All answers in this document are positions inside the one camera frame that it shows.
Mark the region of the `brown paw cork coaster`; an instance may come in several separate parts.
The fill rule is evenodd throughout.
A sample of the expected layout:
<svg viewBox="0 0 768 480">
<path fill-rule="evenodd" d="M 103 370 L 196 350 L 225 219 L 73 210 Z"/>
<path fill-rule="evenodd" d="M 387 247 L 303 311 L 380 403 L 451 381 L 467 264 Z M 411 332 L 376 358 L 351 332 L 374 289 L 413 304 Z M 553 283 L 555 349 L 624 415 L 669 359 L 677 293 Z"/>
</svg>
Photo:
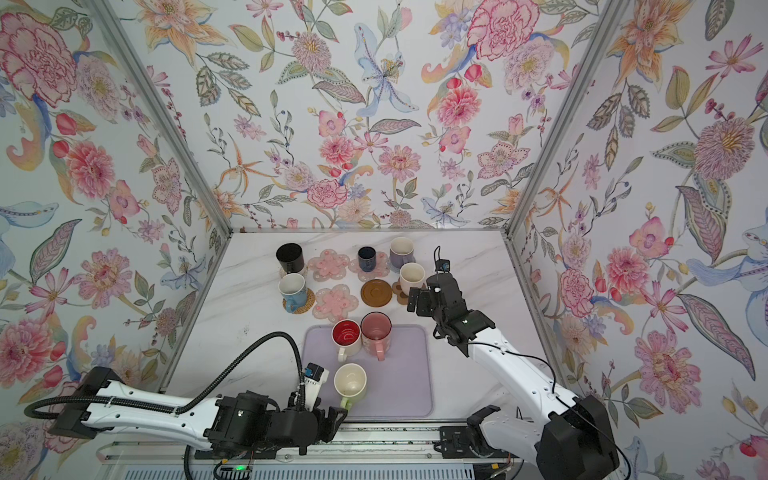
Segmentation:
<svg viewBox="0 0 768 480">
<path fill-rule="evenodd" d="M 407 294 L 406 292 L 404 292 L 404 291 L 403 291 L 403 289 L 401 288 L 400 282 L 399 282 L 399 281 L 395 281 L 395 282 L 394 282 L 394 283 L 391 285 L 391 288 L 392 288 L 393 294 L 394 294 L 394 295 L 395 295 L 395 297 L 396 297 L 396 300 L 397 300 L 397 302 L 398 302 L 400 305 L 407 305 L 407 304 L 408 304 L 408 301 L 409 301 L 409 296 L 408 296 L 408 294 Z"/>
</svg>

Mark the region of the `cream mug pink handle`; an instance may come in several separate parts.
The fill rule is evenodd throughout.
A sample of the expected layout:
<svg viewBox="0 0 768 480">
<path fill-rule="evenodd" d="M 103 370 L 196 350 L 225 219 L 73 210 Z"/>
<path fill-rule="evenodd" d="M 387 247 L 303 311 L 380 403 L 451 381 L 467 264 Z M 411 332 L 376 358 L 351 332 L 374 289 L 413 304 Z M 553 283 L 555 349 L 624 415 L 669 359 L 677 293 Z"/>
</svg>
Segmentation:
<svg viewBox="0 0 768 480">
<path fill-rule="evenodd" d="M 406 263 L 400 268 L 399 284 L 405 297 L 409 296 L 412 288 L 420 289 L 425 280 L 426 271 L 419 263 Z"/>
</svg>

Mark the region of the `brown round wooden coaster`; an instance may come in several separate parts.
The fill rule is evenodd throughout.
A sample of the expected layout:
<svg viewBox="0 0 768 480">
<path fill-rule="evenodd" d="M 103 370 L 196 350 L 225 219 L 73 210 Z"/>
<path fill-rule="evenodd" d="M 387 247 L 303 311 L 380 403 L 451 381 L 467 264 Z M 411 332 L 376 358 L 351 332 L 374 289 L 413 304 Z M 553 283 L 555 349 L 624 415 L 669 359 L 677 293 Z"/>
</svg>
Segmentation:
<svg viewBox="0 0 768 480">
<path fill-rule="evenodd" d="M 363 303 L 369 307 L 383 307 L 392 300 L 392 287 L 382 279 L 369 280 L 361 287 L 360 297 Z"/>
</svg>

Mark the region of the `pink flower coaster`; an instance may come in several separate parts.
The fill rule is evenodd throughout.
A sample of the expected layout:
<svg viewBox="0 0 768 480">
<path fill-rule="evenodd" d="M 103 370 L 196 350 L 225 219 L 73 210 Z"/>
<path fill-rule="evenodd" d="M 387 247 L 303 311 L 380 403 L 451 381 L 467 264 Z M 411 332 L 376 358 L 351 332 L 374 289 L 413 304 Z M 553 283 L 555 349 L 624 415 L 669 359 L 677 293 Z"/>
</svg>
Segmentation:
<svg viewBox="0 0 768 480">
<path fill-rule="evenodd" d="M 354 273 L 361 282 L 367 282 L 373 279 L 383 279 L 387 277 L 390 273 L 388 255 L 383 251 L 378 251 L 378 250 L 376 251 L 377 251 L 377 266 L 373 272 L 364 273 L 360 270 L 358 266 L 357 255 L 354 259 L 350 261 L 350 264 L 348 266 L 349 270 L 352 273 Z"/>
<path fill-rule="evenodd" d="M 333 249 L 323 250 L 318 256 L 307 262 L 312 278 L 317 282 L 341 280 L 347 274 L 350 259 L 346 254 L 339 254 Z"/>
<path fill-rule="evenodd" d="M 348 319 L 359 306 L 359 300 L 345 284 L 323 288 L 315 293 L 312 315 L 319 320 L 337 323 Z"/>
</svg>

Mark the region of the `cream mug green handle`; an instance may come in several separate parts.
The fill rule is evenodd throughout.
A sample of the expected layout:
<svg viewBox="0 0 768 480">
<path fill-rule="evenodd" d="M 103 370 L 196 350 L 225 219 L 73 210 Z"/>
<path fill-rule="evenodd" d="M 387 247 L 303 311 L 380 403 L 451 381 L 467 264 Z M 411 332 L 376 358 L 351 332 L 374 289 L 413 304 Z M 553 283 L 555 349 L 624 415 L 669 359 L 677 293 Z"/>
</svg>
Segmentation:
<svg viewBox="0 0 768 480">
<path fill-rule="evenodd" d="M 368 376 L 365 369 L 359 364 L 347 363 L 336 371 L 333 385 L 341 398 L 340 407 L 350 410 L 365 398 Z"/>
</svg>

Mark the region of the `cream mug purple handle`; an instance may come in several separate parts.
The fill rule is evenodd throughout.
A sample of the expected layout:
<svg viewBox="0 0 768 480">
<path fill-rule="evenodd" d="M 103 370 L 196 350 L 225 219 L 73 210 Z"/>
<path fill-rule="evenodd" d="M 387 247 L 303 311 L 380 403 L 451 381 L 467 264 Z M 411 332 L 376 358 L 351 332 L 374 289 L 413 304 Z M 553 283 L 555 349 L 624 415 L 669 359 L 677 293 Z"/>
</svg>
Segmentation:
<svg viewBox="0 0 768 480">
<path fill-rule="evenodd" d="M 397 237 L 390 243 L 389 262 L 391 267 L 399 271 L 404 265 L 415 262 L 414 243 L 407 237 Z"/>
</svg>

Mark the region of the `pink tall mug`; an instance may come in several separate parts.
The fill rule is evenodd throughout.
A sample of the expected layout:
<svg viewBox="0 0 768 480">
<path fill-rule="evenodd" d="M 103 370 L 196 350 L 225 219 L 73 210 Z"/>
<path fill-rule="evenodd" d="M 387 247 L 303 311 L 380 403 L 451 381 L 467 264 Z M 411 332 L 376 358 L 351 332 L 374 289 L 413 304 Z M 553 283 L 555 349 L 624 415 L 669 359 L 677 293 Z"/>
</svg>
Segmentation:
<svg viewBox="0 0 768 480">
<path fill-rule="evenodd" d="M 391 345 L 393 324 L 382 312 L 370 312 L 360 323 L 363 348 L 378 361 L 384 361 Z"/>
</svg>

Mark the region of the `small dark blue mug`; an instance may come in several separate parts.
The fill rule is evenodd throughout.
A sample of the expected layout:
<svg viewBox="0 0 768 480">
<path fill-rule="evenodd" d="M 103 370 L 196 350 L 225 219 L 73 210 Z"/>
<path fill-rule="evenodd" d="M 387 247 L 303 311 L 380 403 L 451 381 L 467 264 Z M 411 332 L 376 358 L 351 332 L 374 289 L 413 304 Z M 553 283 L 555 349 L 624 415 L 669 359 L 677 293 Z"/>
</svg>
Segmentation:
<svg viewBox="0 0 768 480">
<path fill-rule="evenodd" d="M 377 251 L 371 246 L 363 246 L 357 252 L 357 259 L 362 272 L 373 272 L 377 266 Z"/>
</svg>

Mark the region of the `pink flower coaster front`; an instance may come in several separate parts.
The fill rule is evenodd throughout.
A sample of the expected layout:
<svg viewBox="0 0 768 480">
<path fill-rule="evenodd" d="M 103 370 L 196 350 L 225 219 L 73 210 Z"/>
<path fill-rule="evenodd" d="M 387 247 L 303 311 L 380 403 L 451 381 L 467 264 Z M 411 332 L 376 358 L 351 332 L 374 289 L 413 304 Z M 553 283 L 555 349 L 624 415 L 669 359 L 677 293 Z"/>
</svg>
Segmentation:
<svg viewBox="0 0 768 480">
<path fill-rule="evenodd" d="M 315 293 L 312 315 L 319 320 L 337 323 L 348 319 L 359 306 L 359 300 L 345 284 L 323 288 Z"/>
</svg>

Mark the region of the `woven rattan round coaster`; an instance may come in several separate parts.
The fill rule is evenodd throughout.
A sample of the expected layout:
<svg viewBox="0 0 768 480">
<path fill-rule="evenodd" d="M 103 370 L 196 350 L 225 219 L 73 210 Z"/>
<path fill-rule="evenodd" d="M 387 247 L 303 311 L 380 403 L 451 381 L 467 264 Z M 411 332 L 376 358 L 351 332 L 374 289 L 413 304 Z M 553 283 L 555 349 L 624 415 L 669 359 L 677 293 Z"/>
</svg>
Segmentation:
<svg viewBox="0 0 768 480">
<path fill-rule="evenodd" d="M 283 309 L 289 314 L 300 315 L 310 311 L 316 301 L 313 290 L 304 288 L 301 291 L 282 298 Z"/>
</svg>

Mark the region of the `blue mug white inside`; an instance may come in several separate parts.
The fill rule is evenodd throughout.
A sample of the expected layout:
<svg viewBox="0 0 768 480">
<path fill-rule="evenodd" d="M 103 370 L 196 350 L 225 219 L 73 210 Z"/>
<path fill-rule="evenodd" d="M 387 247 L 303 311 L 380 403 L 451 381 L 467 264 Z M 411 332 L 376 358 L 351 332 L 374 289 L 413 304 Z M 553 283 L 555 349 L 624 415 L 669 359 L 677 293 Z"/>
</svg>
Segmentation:
<svg viewBox="0 0 768 480">
<path fill-rule="evenodd" d="M 307 304 L 308 289 L 306 280 L 302 274 L 286 274 L 280 280 L 278 289 L 283 298 L 284 309 L 287 312 L 296 313 Z"/>
</svg>

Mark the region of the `black mug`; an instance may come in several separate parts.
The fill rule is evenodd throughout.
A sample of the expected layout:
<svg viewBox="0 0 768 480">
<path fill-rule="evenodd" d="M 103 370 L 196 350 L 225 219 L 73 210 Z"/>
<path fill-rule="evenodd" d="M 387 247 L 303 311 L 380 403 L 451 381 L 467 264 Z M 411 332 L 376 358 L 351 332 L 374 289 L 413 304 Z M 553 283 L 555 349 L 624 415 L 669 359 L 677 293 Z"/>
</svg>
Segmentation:
<svg viewBox="0 0 768 480">
<path fill-rule="evenodd" d="M 287 274 L 302 274 L 305 270 L 305 260 L 302 247 L 297 243 L 285 243 L 276 251 L 276 259 L 281 271 Z"/>
</svg>

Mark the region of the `multicolour embroidered round coaster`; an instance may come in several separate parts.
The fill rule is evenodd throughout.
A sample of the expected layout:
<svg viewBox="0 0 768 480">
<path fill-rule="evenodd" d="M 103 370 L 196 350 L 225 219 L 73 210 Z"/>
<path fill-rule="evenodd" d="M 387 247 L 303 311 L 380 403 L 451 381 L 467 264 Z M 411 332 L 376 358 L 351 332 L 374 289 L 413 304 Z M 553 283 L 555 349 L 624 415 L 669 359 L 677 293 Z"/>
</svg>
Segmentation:
<svg viewBox="0 0 768 480">
<path fill-rule="evenodd" d="M 306 277 L 306 276 L 307 276 L 307 272 L 308 272 L 308 267 L 307 267 L 307 266 L 305 266 L 305 267 L 304 267 L 302 270 L 300 270 L 299 272 L 293 272 L 293 273 L 299 273 L 299 274 L 301 274 L 302 276 Z M 282 268 L 280 268 L 280 269 L 279 269 L 278 273 L 279 273 L 279 276 L 280 276 L 280 278 L 281 278 L 281 279 L 282 279 L 282 278 L 284 278 L 286 275 L 288 275 L 288 272 L 286 272 L 286 271 L 285 271 L 284 269 L 282 269 Z"/>
</svg>

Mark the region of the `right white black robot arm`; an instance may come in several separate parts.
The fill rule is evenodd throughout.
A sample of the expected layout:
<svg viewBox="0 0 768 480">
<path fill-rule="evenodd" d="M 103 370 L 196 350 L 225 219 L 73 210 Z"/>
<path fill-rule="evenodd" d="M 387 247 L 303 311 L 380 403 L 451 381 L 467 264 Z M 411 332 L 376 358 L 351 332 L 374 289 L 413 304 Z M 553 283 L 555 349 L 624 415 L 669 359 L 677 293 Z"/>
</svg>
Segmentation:
<svg viewBox="0 0 768 480">
<path fill-rule="evenodd" d="M 444 427 L 441 450 L 489 458 L 506 452 L 545 479 L 604 479 L 628 461 L 616 445 L 605 406 L 561 387 L 543 359 L 518 352 L 483 312 L 467 307 L 450 262 L 438 258 L 424 286 L 409 290 L 407 309 L 435 322 L 433 336 L 482 366 L 518 401 L 512 413 L 489 404 L 463 430 Z"/>
</svg>

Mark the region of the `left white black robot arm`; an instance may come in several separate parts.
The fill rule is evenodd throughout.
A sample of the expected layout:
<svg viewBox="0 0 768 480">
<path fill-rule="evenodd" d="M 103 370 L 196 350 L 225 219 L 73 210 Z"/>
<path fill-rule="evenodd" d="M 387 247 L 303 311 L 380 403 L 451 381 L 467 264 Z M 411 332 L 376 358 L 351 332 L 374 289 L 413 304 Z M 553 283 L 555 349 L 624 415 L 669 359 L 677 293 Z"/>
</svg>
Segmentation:
<svg viewBox="0 0 768 480">
<path fill-rule="evenodd" d="M 107 432 L 143 433 L 218 458 L 283 448 L 305 453 L 311 445 L 333 440 L 348 414 L 340 407 L 300 409 L 294 400 L 280 409 L 251 391 L 207 398 L 185 411 L 188 399 L 132 388 L 106 367 L 91 370 L 71 396 L 80 400 L 52 411 L 50 435 L 90 440 Z"/>
</svg>

